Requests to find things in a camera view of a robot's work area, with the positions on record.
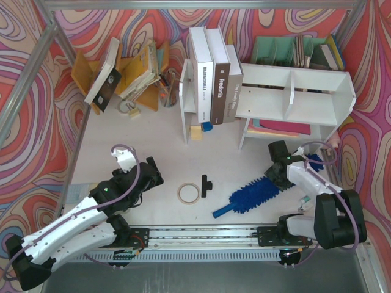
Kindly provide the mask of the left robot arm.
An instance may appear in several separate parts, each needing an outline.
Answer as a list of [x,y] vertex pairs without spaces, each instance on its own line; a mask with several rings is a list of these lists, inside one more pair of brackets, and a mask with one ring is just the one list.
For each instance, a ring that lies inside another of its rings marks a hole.
[[164,180],[155,161],[148,157],[125,173],[114,170],[71,211],[28,236],[13,235],[5,242],[9,259],[22,290],[44,283],[73,258],[100,247],[147,245],[119,214],[142,203],[142,194]]

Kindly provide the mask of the black plastic clip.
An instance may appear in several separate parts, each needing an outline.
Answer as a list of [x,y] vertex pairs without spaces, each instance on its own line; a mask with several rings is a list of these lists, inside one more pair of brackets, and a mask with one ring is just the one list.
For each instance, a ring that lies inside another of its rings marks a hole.
[[208,180],[206,174],[202,175],[202,188],[201,188],[201,197],[206,198],[207,192],[213,190],[213,183]]

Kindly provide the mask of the blue microfiber duster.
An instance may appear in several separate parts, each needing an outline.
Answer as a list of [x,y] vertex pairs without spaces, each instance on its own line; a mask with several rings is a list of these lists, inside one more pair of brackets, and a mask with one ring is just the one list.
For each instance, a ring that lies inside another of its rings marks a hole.
[[[304,158],[305,161],[309,162],[309,165],[314,171],[318,172],[323,169],[323,161],[317,154],[308,154],[306,156],[307,157]],[[212,215],[216,219],[230,211],[244,214],[257,206],[266,203],[281,192],[283,191],[280,191],[264,173],[262,177],[251,181],[232,193],[229,197],[230,203],[217,211],[214,211]]]

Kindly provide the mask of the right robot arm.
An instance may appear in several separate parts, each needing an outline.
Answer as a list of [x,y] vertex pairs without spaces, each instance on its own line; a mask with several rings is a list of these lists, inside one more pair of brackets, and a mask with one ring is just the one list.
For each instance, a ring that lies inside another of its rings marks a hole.
[[285,141],[268,145],[272,166],[265,175],[283,191],[292,185],[299,187],[315,200],[315,213],[283,215],[277,222],[277,236],[288,243],[293,236],[302,236],[323,249],[351,246],[367,240],[367,229],[359,194],[345,190],[322,177],[299,147],[294,154],[288,151]]

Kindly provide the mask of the beige tape roll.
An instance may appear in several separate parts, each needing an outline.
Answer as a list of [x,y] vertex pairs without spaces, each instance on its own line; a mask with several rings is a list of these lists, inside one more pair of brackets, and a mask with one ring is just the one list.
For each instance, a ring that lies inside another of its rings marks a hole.
[[194,205],[201,198],[200,187],[195,183],[183,183],[177,190],[178,200],[185,205]]

